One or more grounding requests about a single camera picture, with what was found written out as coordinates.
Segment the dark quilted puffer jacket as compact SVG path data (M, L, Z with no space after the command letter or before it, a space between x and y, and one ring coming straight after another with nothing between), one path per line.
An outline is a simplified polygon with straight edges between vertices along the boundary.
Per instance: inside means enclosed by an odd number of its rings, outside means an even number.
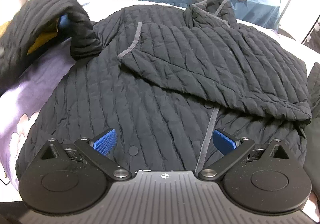
M312 119L305 63L239 24L226 0L131 6L97 23L76 0L30 0L1 37L2 92L39 56L31 46L62 15L76 63L31 127L17 177L47 139L67 144L109 128L117 133L110 159L132 172L214 163L213 128L259 144L282 139L304 163Z

